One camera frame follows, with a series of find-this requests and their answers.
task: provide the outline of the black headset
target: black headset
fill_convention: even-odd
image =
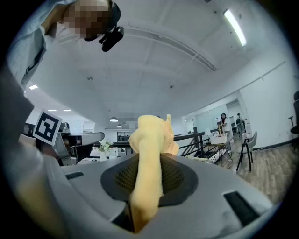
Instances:
[[[105,35],[99,40],[99,43],[102,44],[102,51],[109,51],[117,42],[119,42],[124,35],[124,28],[118,27],[117,22],[121,18],[121,10],[115,2],[112,2],[111,8],[111,21],[108,23],[108,31]],[[85,41],[91,42],[97,39],[98,36],[92,36],[90,38],[84,38]]]

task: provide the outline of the long black hair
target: long black hair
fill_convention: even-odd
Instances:
[[[223,123],[223,124],[224,124],[224,120],[225,120],[225,119],[226,119],[226,114],[225,114],[225,113],[222,113],[222,114],[221,114],[221,120],[222,120],[222,123]]]

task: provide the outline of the yellow fabric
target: yellow fabric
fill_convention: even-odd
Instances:
[[[138,129],[129,142],[139,153],[138,174],[130,199],[134,230],[139,232],[158,211],[159,198],[163,195],[160,153],[178,153],[171,116],[168,114],[166,121],[152,115],[139,117]]]

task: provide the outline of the neck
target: neck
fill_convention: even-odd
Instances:
[[[62,22],[63,15],[69,5],[57,5],[42,23],[42,27],[45,29],[45,35],[48,33],[49,28],[52,24]]]

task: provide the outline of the cardboard box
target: cardboard box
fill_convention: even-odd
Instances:
[[[220,134],[211,138],[211,144],[224,144],[228,141],[227,134]]]

